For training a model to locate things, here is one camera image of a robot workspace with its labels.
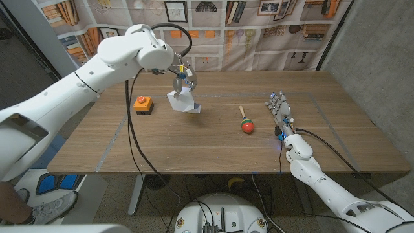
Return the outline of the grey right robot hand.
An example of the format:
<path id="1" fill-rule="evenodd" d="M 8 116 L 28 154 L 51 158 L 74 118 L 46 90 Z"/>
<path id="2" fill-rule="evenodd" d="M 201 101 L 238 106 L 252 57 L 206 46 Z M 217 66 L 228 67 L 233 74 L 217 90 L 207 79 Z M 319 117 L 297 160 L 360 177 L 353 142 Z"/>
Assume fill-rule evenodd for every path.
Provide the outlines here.
<path id="1" fill-rule="evenodd" d="M 277 93 L 272 93 L 269 97 L 269 100 L 265 102 L 266 107 L 269 109 L 270 113 L 274 117 L 274 122 L 278 126 L 284 136 L 290 136 L 294 134 L 294 130 L 291 126 L 291 114 L 290 106 L 287 103 L 287 99 L 283 93 L 280 91 Z"/>

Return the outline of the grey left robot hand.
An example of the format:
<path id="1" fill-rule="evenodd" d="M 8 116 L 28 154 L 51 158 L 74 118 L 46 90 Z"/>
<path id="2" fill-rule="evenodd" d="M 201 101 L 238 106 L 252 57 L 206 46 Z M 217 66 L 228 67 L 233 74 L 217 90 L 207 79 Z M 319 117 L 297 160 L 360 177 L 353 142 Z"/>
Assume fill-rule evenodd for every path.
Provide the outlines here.
<path id="1" fill-rule="evenodd" d="M 175 53 L 173 63 L 168 71 L 175 74 L 173 81 L 174 98 L 178 98 L 182 92 L 182 83 L 184 82 L 190 91 L 197 86 L 197 75 L 190 63 L 180 54 Z"/>

